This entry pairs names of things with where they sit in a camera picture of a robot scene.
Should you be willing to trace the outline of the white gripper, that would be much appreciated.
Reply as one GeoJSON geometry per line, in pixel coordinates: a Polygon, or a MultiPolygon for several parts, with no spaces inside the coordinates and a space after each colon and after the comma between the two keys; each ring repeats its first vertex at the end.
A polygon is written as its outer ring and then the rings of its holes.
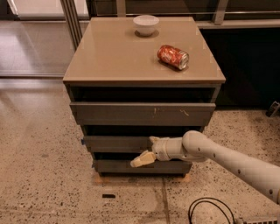
{"type": "Polygon", "coordinates": [[[149,165],[155,162],[156,158],[159,161],[170,161],[172,159],[183,159],[185,148],[182,145],[181,137],[149,137],[152,146],[152,151],[144,151],[138,157],[134,158],[130,165],[137,168],[143,165],[149,165]]]}

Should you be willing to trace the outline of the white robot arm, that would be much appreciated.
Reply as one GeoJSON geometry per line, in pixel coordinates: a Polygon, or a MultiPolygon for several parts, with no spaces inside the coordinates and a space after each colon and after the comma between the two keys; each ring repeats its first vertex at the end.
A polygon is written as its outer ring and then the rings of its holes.
{"type": "Polygon", "coordinates": [[[280,167],[231,150],[195,130],[182,137],[151,136],[151,150],[146,150],[131,162],[131,167],[149,165],[158,161],[180,159],[186,162],[213,160],[236,177],[255,188],[276,204],[280,204],[280,167]]]}

